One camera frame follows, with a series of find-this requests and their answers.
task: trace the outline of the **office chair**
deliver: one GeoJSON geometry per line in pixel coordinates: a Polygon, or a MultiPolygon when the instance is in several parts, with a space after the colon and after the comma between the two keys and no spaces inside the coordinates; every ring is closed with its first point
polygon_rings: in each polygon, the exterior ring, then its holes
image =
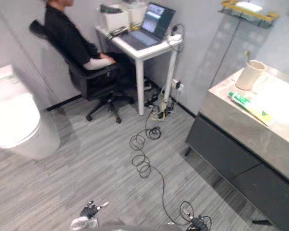
{"type": "Polygon", "coordinates": [[[88,101],[99,100],[99,103],[87,114],[86,119],[92,120],[92,114],[104,105],[109,106],[109,111],[113,112],[116,122],[121,123],[121,118],[114,106],[115,101],[127,101],[135,103],[133,97],[127,96],[120,86],[120,79],[124,76],[124,69],[120,64],[112,64],[96,71],[88,71],[79,66],[61,47],[61,43],[56,37],[37,20],[34,20],[29,30],[40,39],[47,40],[64,58],[69,67],[69,74],[74,87],[80,91],[82,97],[88,101]],[[99,80],[105,77],[115,77],[113,81],[99,86],[99,80]]]}

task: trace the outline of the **vanity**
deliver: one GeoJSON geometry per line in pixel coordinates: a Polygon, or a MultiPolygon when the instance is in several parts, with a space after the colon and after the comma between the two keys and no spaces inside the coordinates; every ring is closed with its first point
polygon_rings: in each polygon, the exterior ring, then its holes
{"type": "Polygon", "coordinates": [[[267,220],[289,231],[289,76],[268,67],[251,91],[235,86],[239,70],[209,89],[186,143],[267,220]],[[231,101],[240,93],[273,118],[266,126],[231,101]]]}

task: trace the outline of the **baseboard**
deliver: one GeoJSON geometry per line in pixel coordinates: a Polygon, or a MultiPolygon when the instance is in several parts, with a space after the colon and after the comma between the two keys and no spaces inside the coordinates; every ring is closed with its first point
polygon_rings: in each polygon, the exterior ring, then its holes
{"type": "MultiPolygon", "coordinates": [[[[150,81],[150,83],[152,83],[152,85],[153,85],[156,89],[158,89],[159,91],[162,90],[162,88],[160,88],[153,80],[151,80],[151,79],[148,78],[148,77],[146,77],[146,78],[150,81]]],[[[51,107],[47,108],[46,110],[47,110],[48,112],[50,112],[50,111],[52,111],[52,110],[54,110],[54,109],[57,109],[57,108],[65,105],[65,104],[68,104],[68,103],[70,103],[70,102],[72,102],[72,101],[75,101],[75,100],[77,100],[77,99],[80,99],[80,98],[81,98],[81,95],[77,95],[77,96],[75,96],[75,97],[73,97],[73,98],[70,98],[70,99],[68,99],[68,100],[65,100],[65,101],[63,101],[63,102],[61,102],[61,103],[58,103],[58,104],[54,105],[54,106],[51,106],[51,107]]],[[[178,106],[181,107],[184,111],[186,111],[190,116],[192,116],[193,118],[196,117],[196,115],[195,115],[193,112],[191,112],[190,110],[188,110],[188,109],[187,109],[184,105],[182,105],[180,102],[177,102],[177,104],[178,104],[178,106]]]]}
{"type": "Polygon", "coordinates": [[[75,96],[75,97],[73,97],[73,98],[70,98],[70,99],[68,99],[68,100],[65,100],[65,101],[63,101],[63,102],[61,102],[61,103],[58,103],[58,104],[54,105],[54,106],[51,106],[51,107],[47,108],[46,110],[47,110],[48,112],[50,112],[50,111],[52,111],[52,110],[54,110],[54,109],[57,109],[57,108],[65,105],[65,104],[68,104],[68,103],[70,103],[70,102],[72,102],[72,101],[75,101],[75,100],[77,100],[77,99],[80,99],[80,98],[81,98],[81,95],[77,95],[77,96],[75,96]]]}
{"type": "MultiPolygon", "coordinates": [[[[162,90],[162,88],[160,88],[152,79],[150,79],[150,78],[148,78],[148,77],[146,77],[146,78],[150,81],[150,83],[151,83],[156,89],[158,89],[159,91],[162,90]]],[[[187,112],[190,116],[192,116],[193,118],[196,118],[196,115],[195,115],[193,112],[191,112],[189,109],[187,109],[184,105],[182,105],[180,102],[177,102],[177,105],[178,105],[179,107],[181,107],[185,112],[187,112]]]]}

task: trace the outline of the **wall socket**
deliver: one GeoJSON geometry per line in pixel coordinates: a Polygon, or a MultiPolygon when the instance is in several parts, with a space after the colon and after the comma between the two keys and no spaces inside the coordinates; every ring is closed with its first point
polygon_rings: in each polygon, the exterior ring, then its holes
{"type": "Polygon", "coordinates": [[[177,89],[179,92],[183,92],[183,89],[184,89],[184,85],[182,84],[182,83],[180,83],[180,86],[179,86],[179,88],[177,88],[177,86],[178,86],[178,83],[179,83],[179,81],[178,80],[176,80],[176,79],[173,79],[172,80],[172,88],[174,88],[174,89],[177,89]]]}

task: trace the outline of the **black shirt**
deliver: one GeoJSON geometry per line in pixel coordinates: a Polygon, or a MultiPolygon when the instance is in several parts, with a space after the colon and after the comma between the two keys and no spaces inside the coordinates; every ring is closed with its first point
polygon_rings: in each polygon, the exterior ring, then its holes
{"type": "Polygon", "coordinates": [[[100,58],[97,47],[81,35],[63,12],[50,5],[46,6],[45,28],[61,41],[62,48],[78,65],[83,66],[90,58],[100,58]]]}

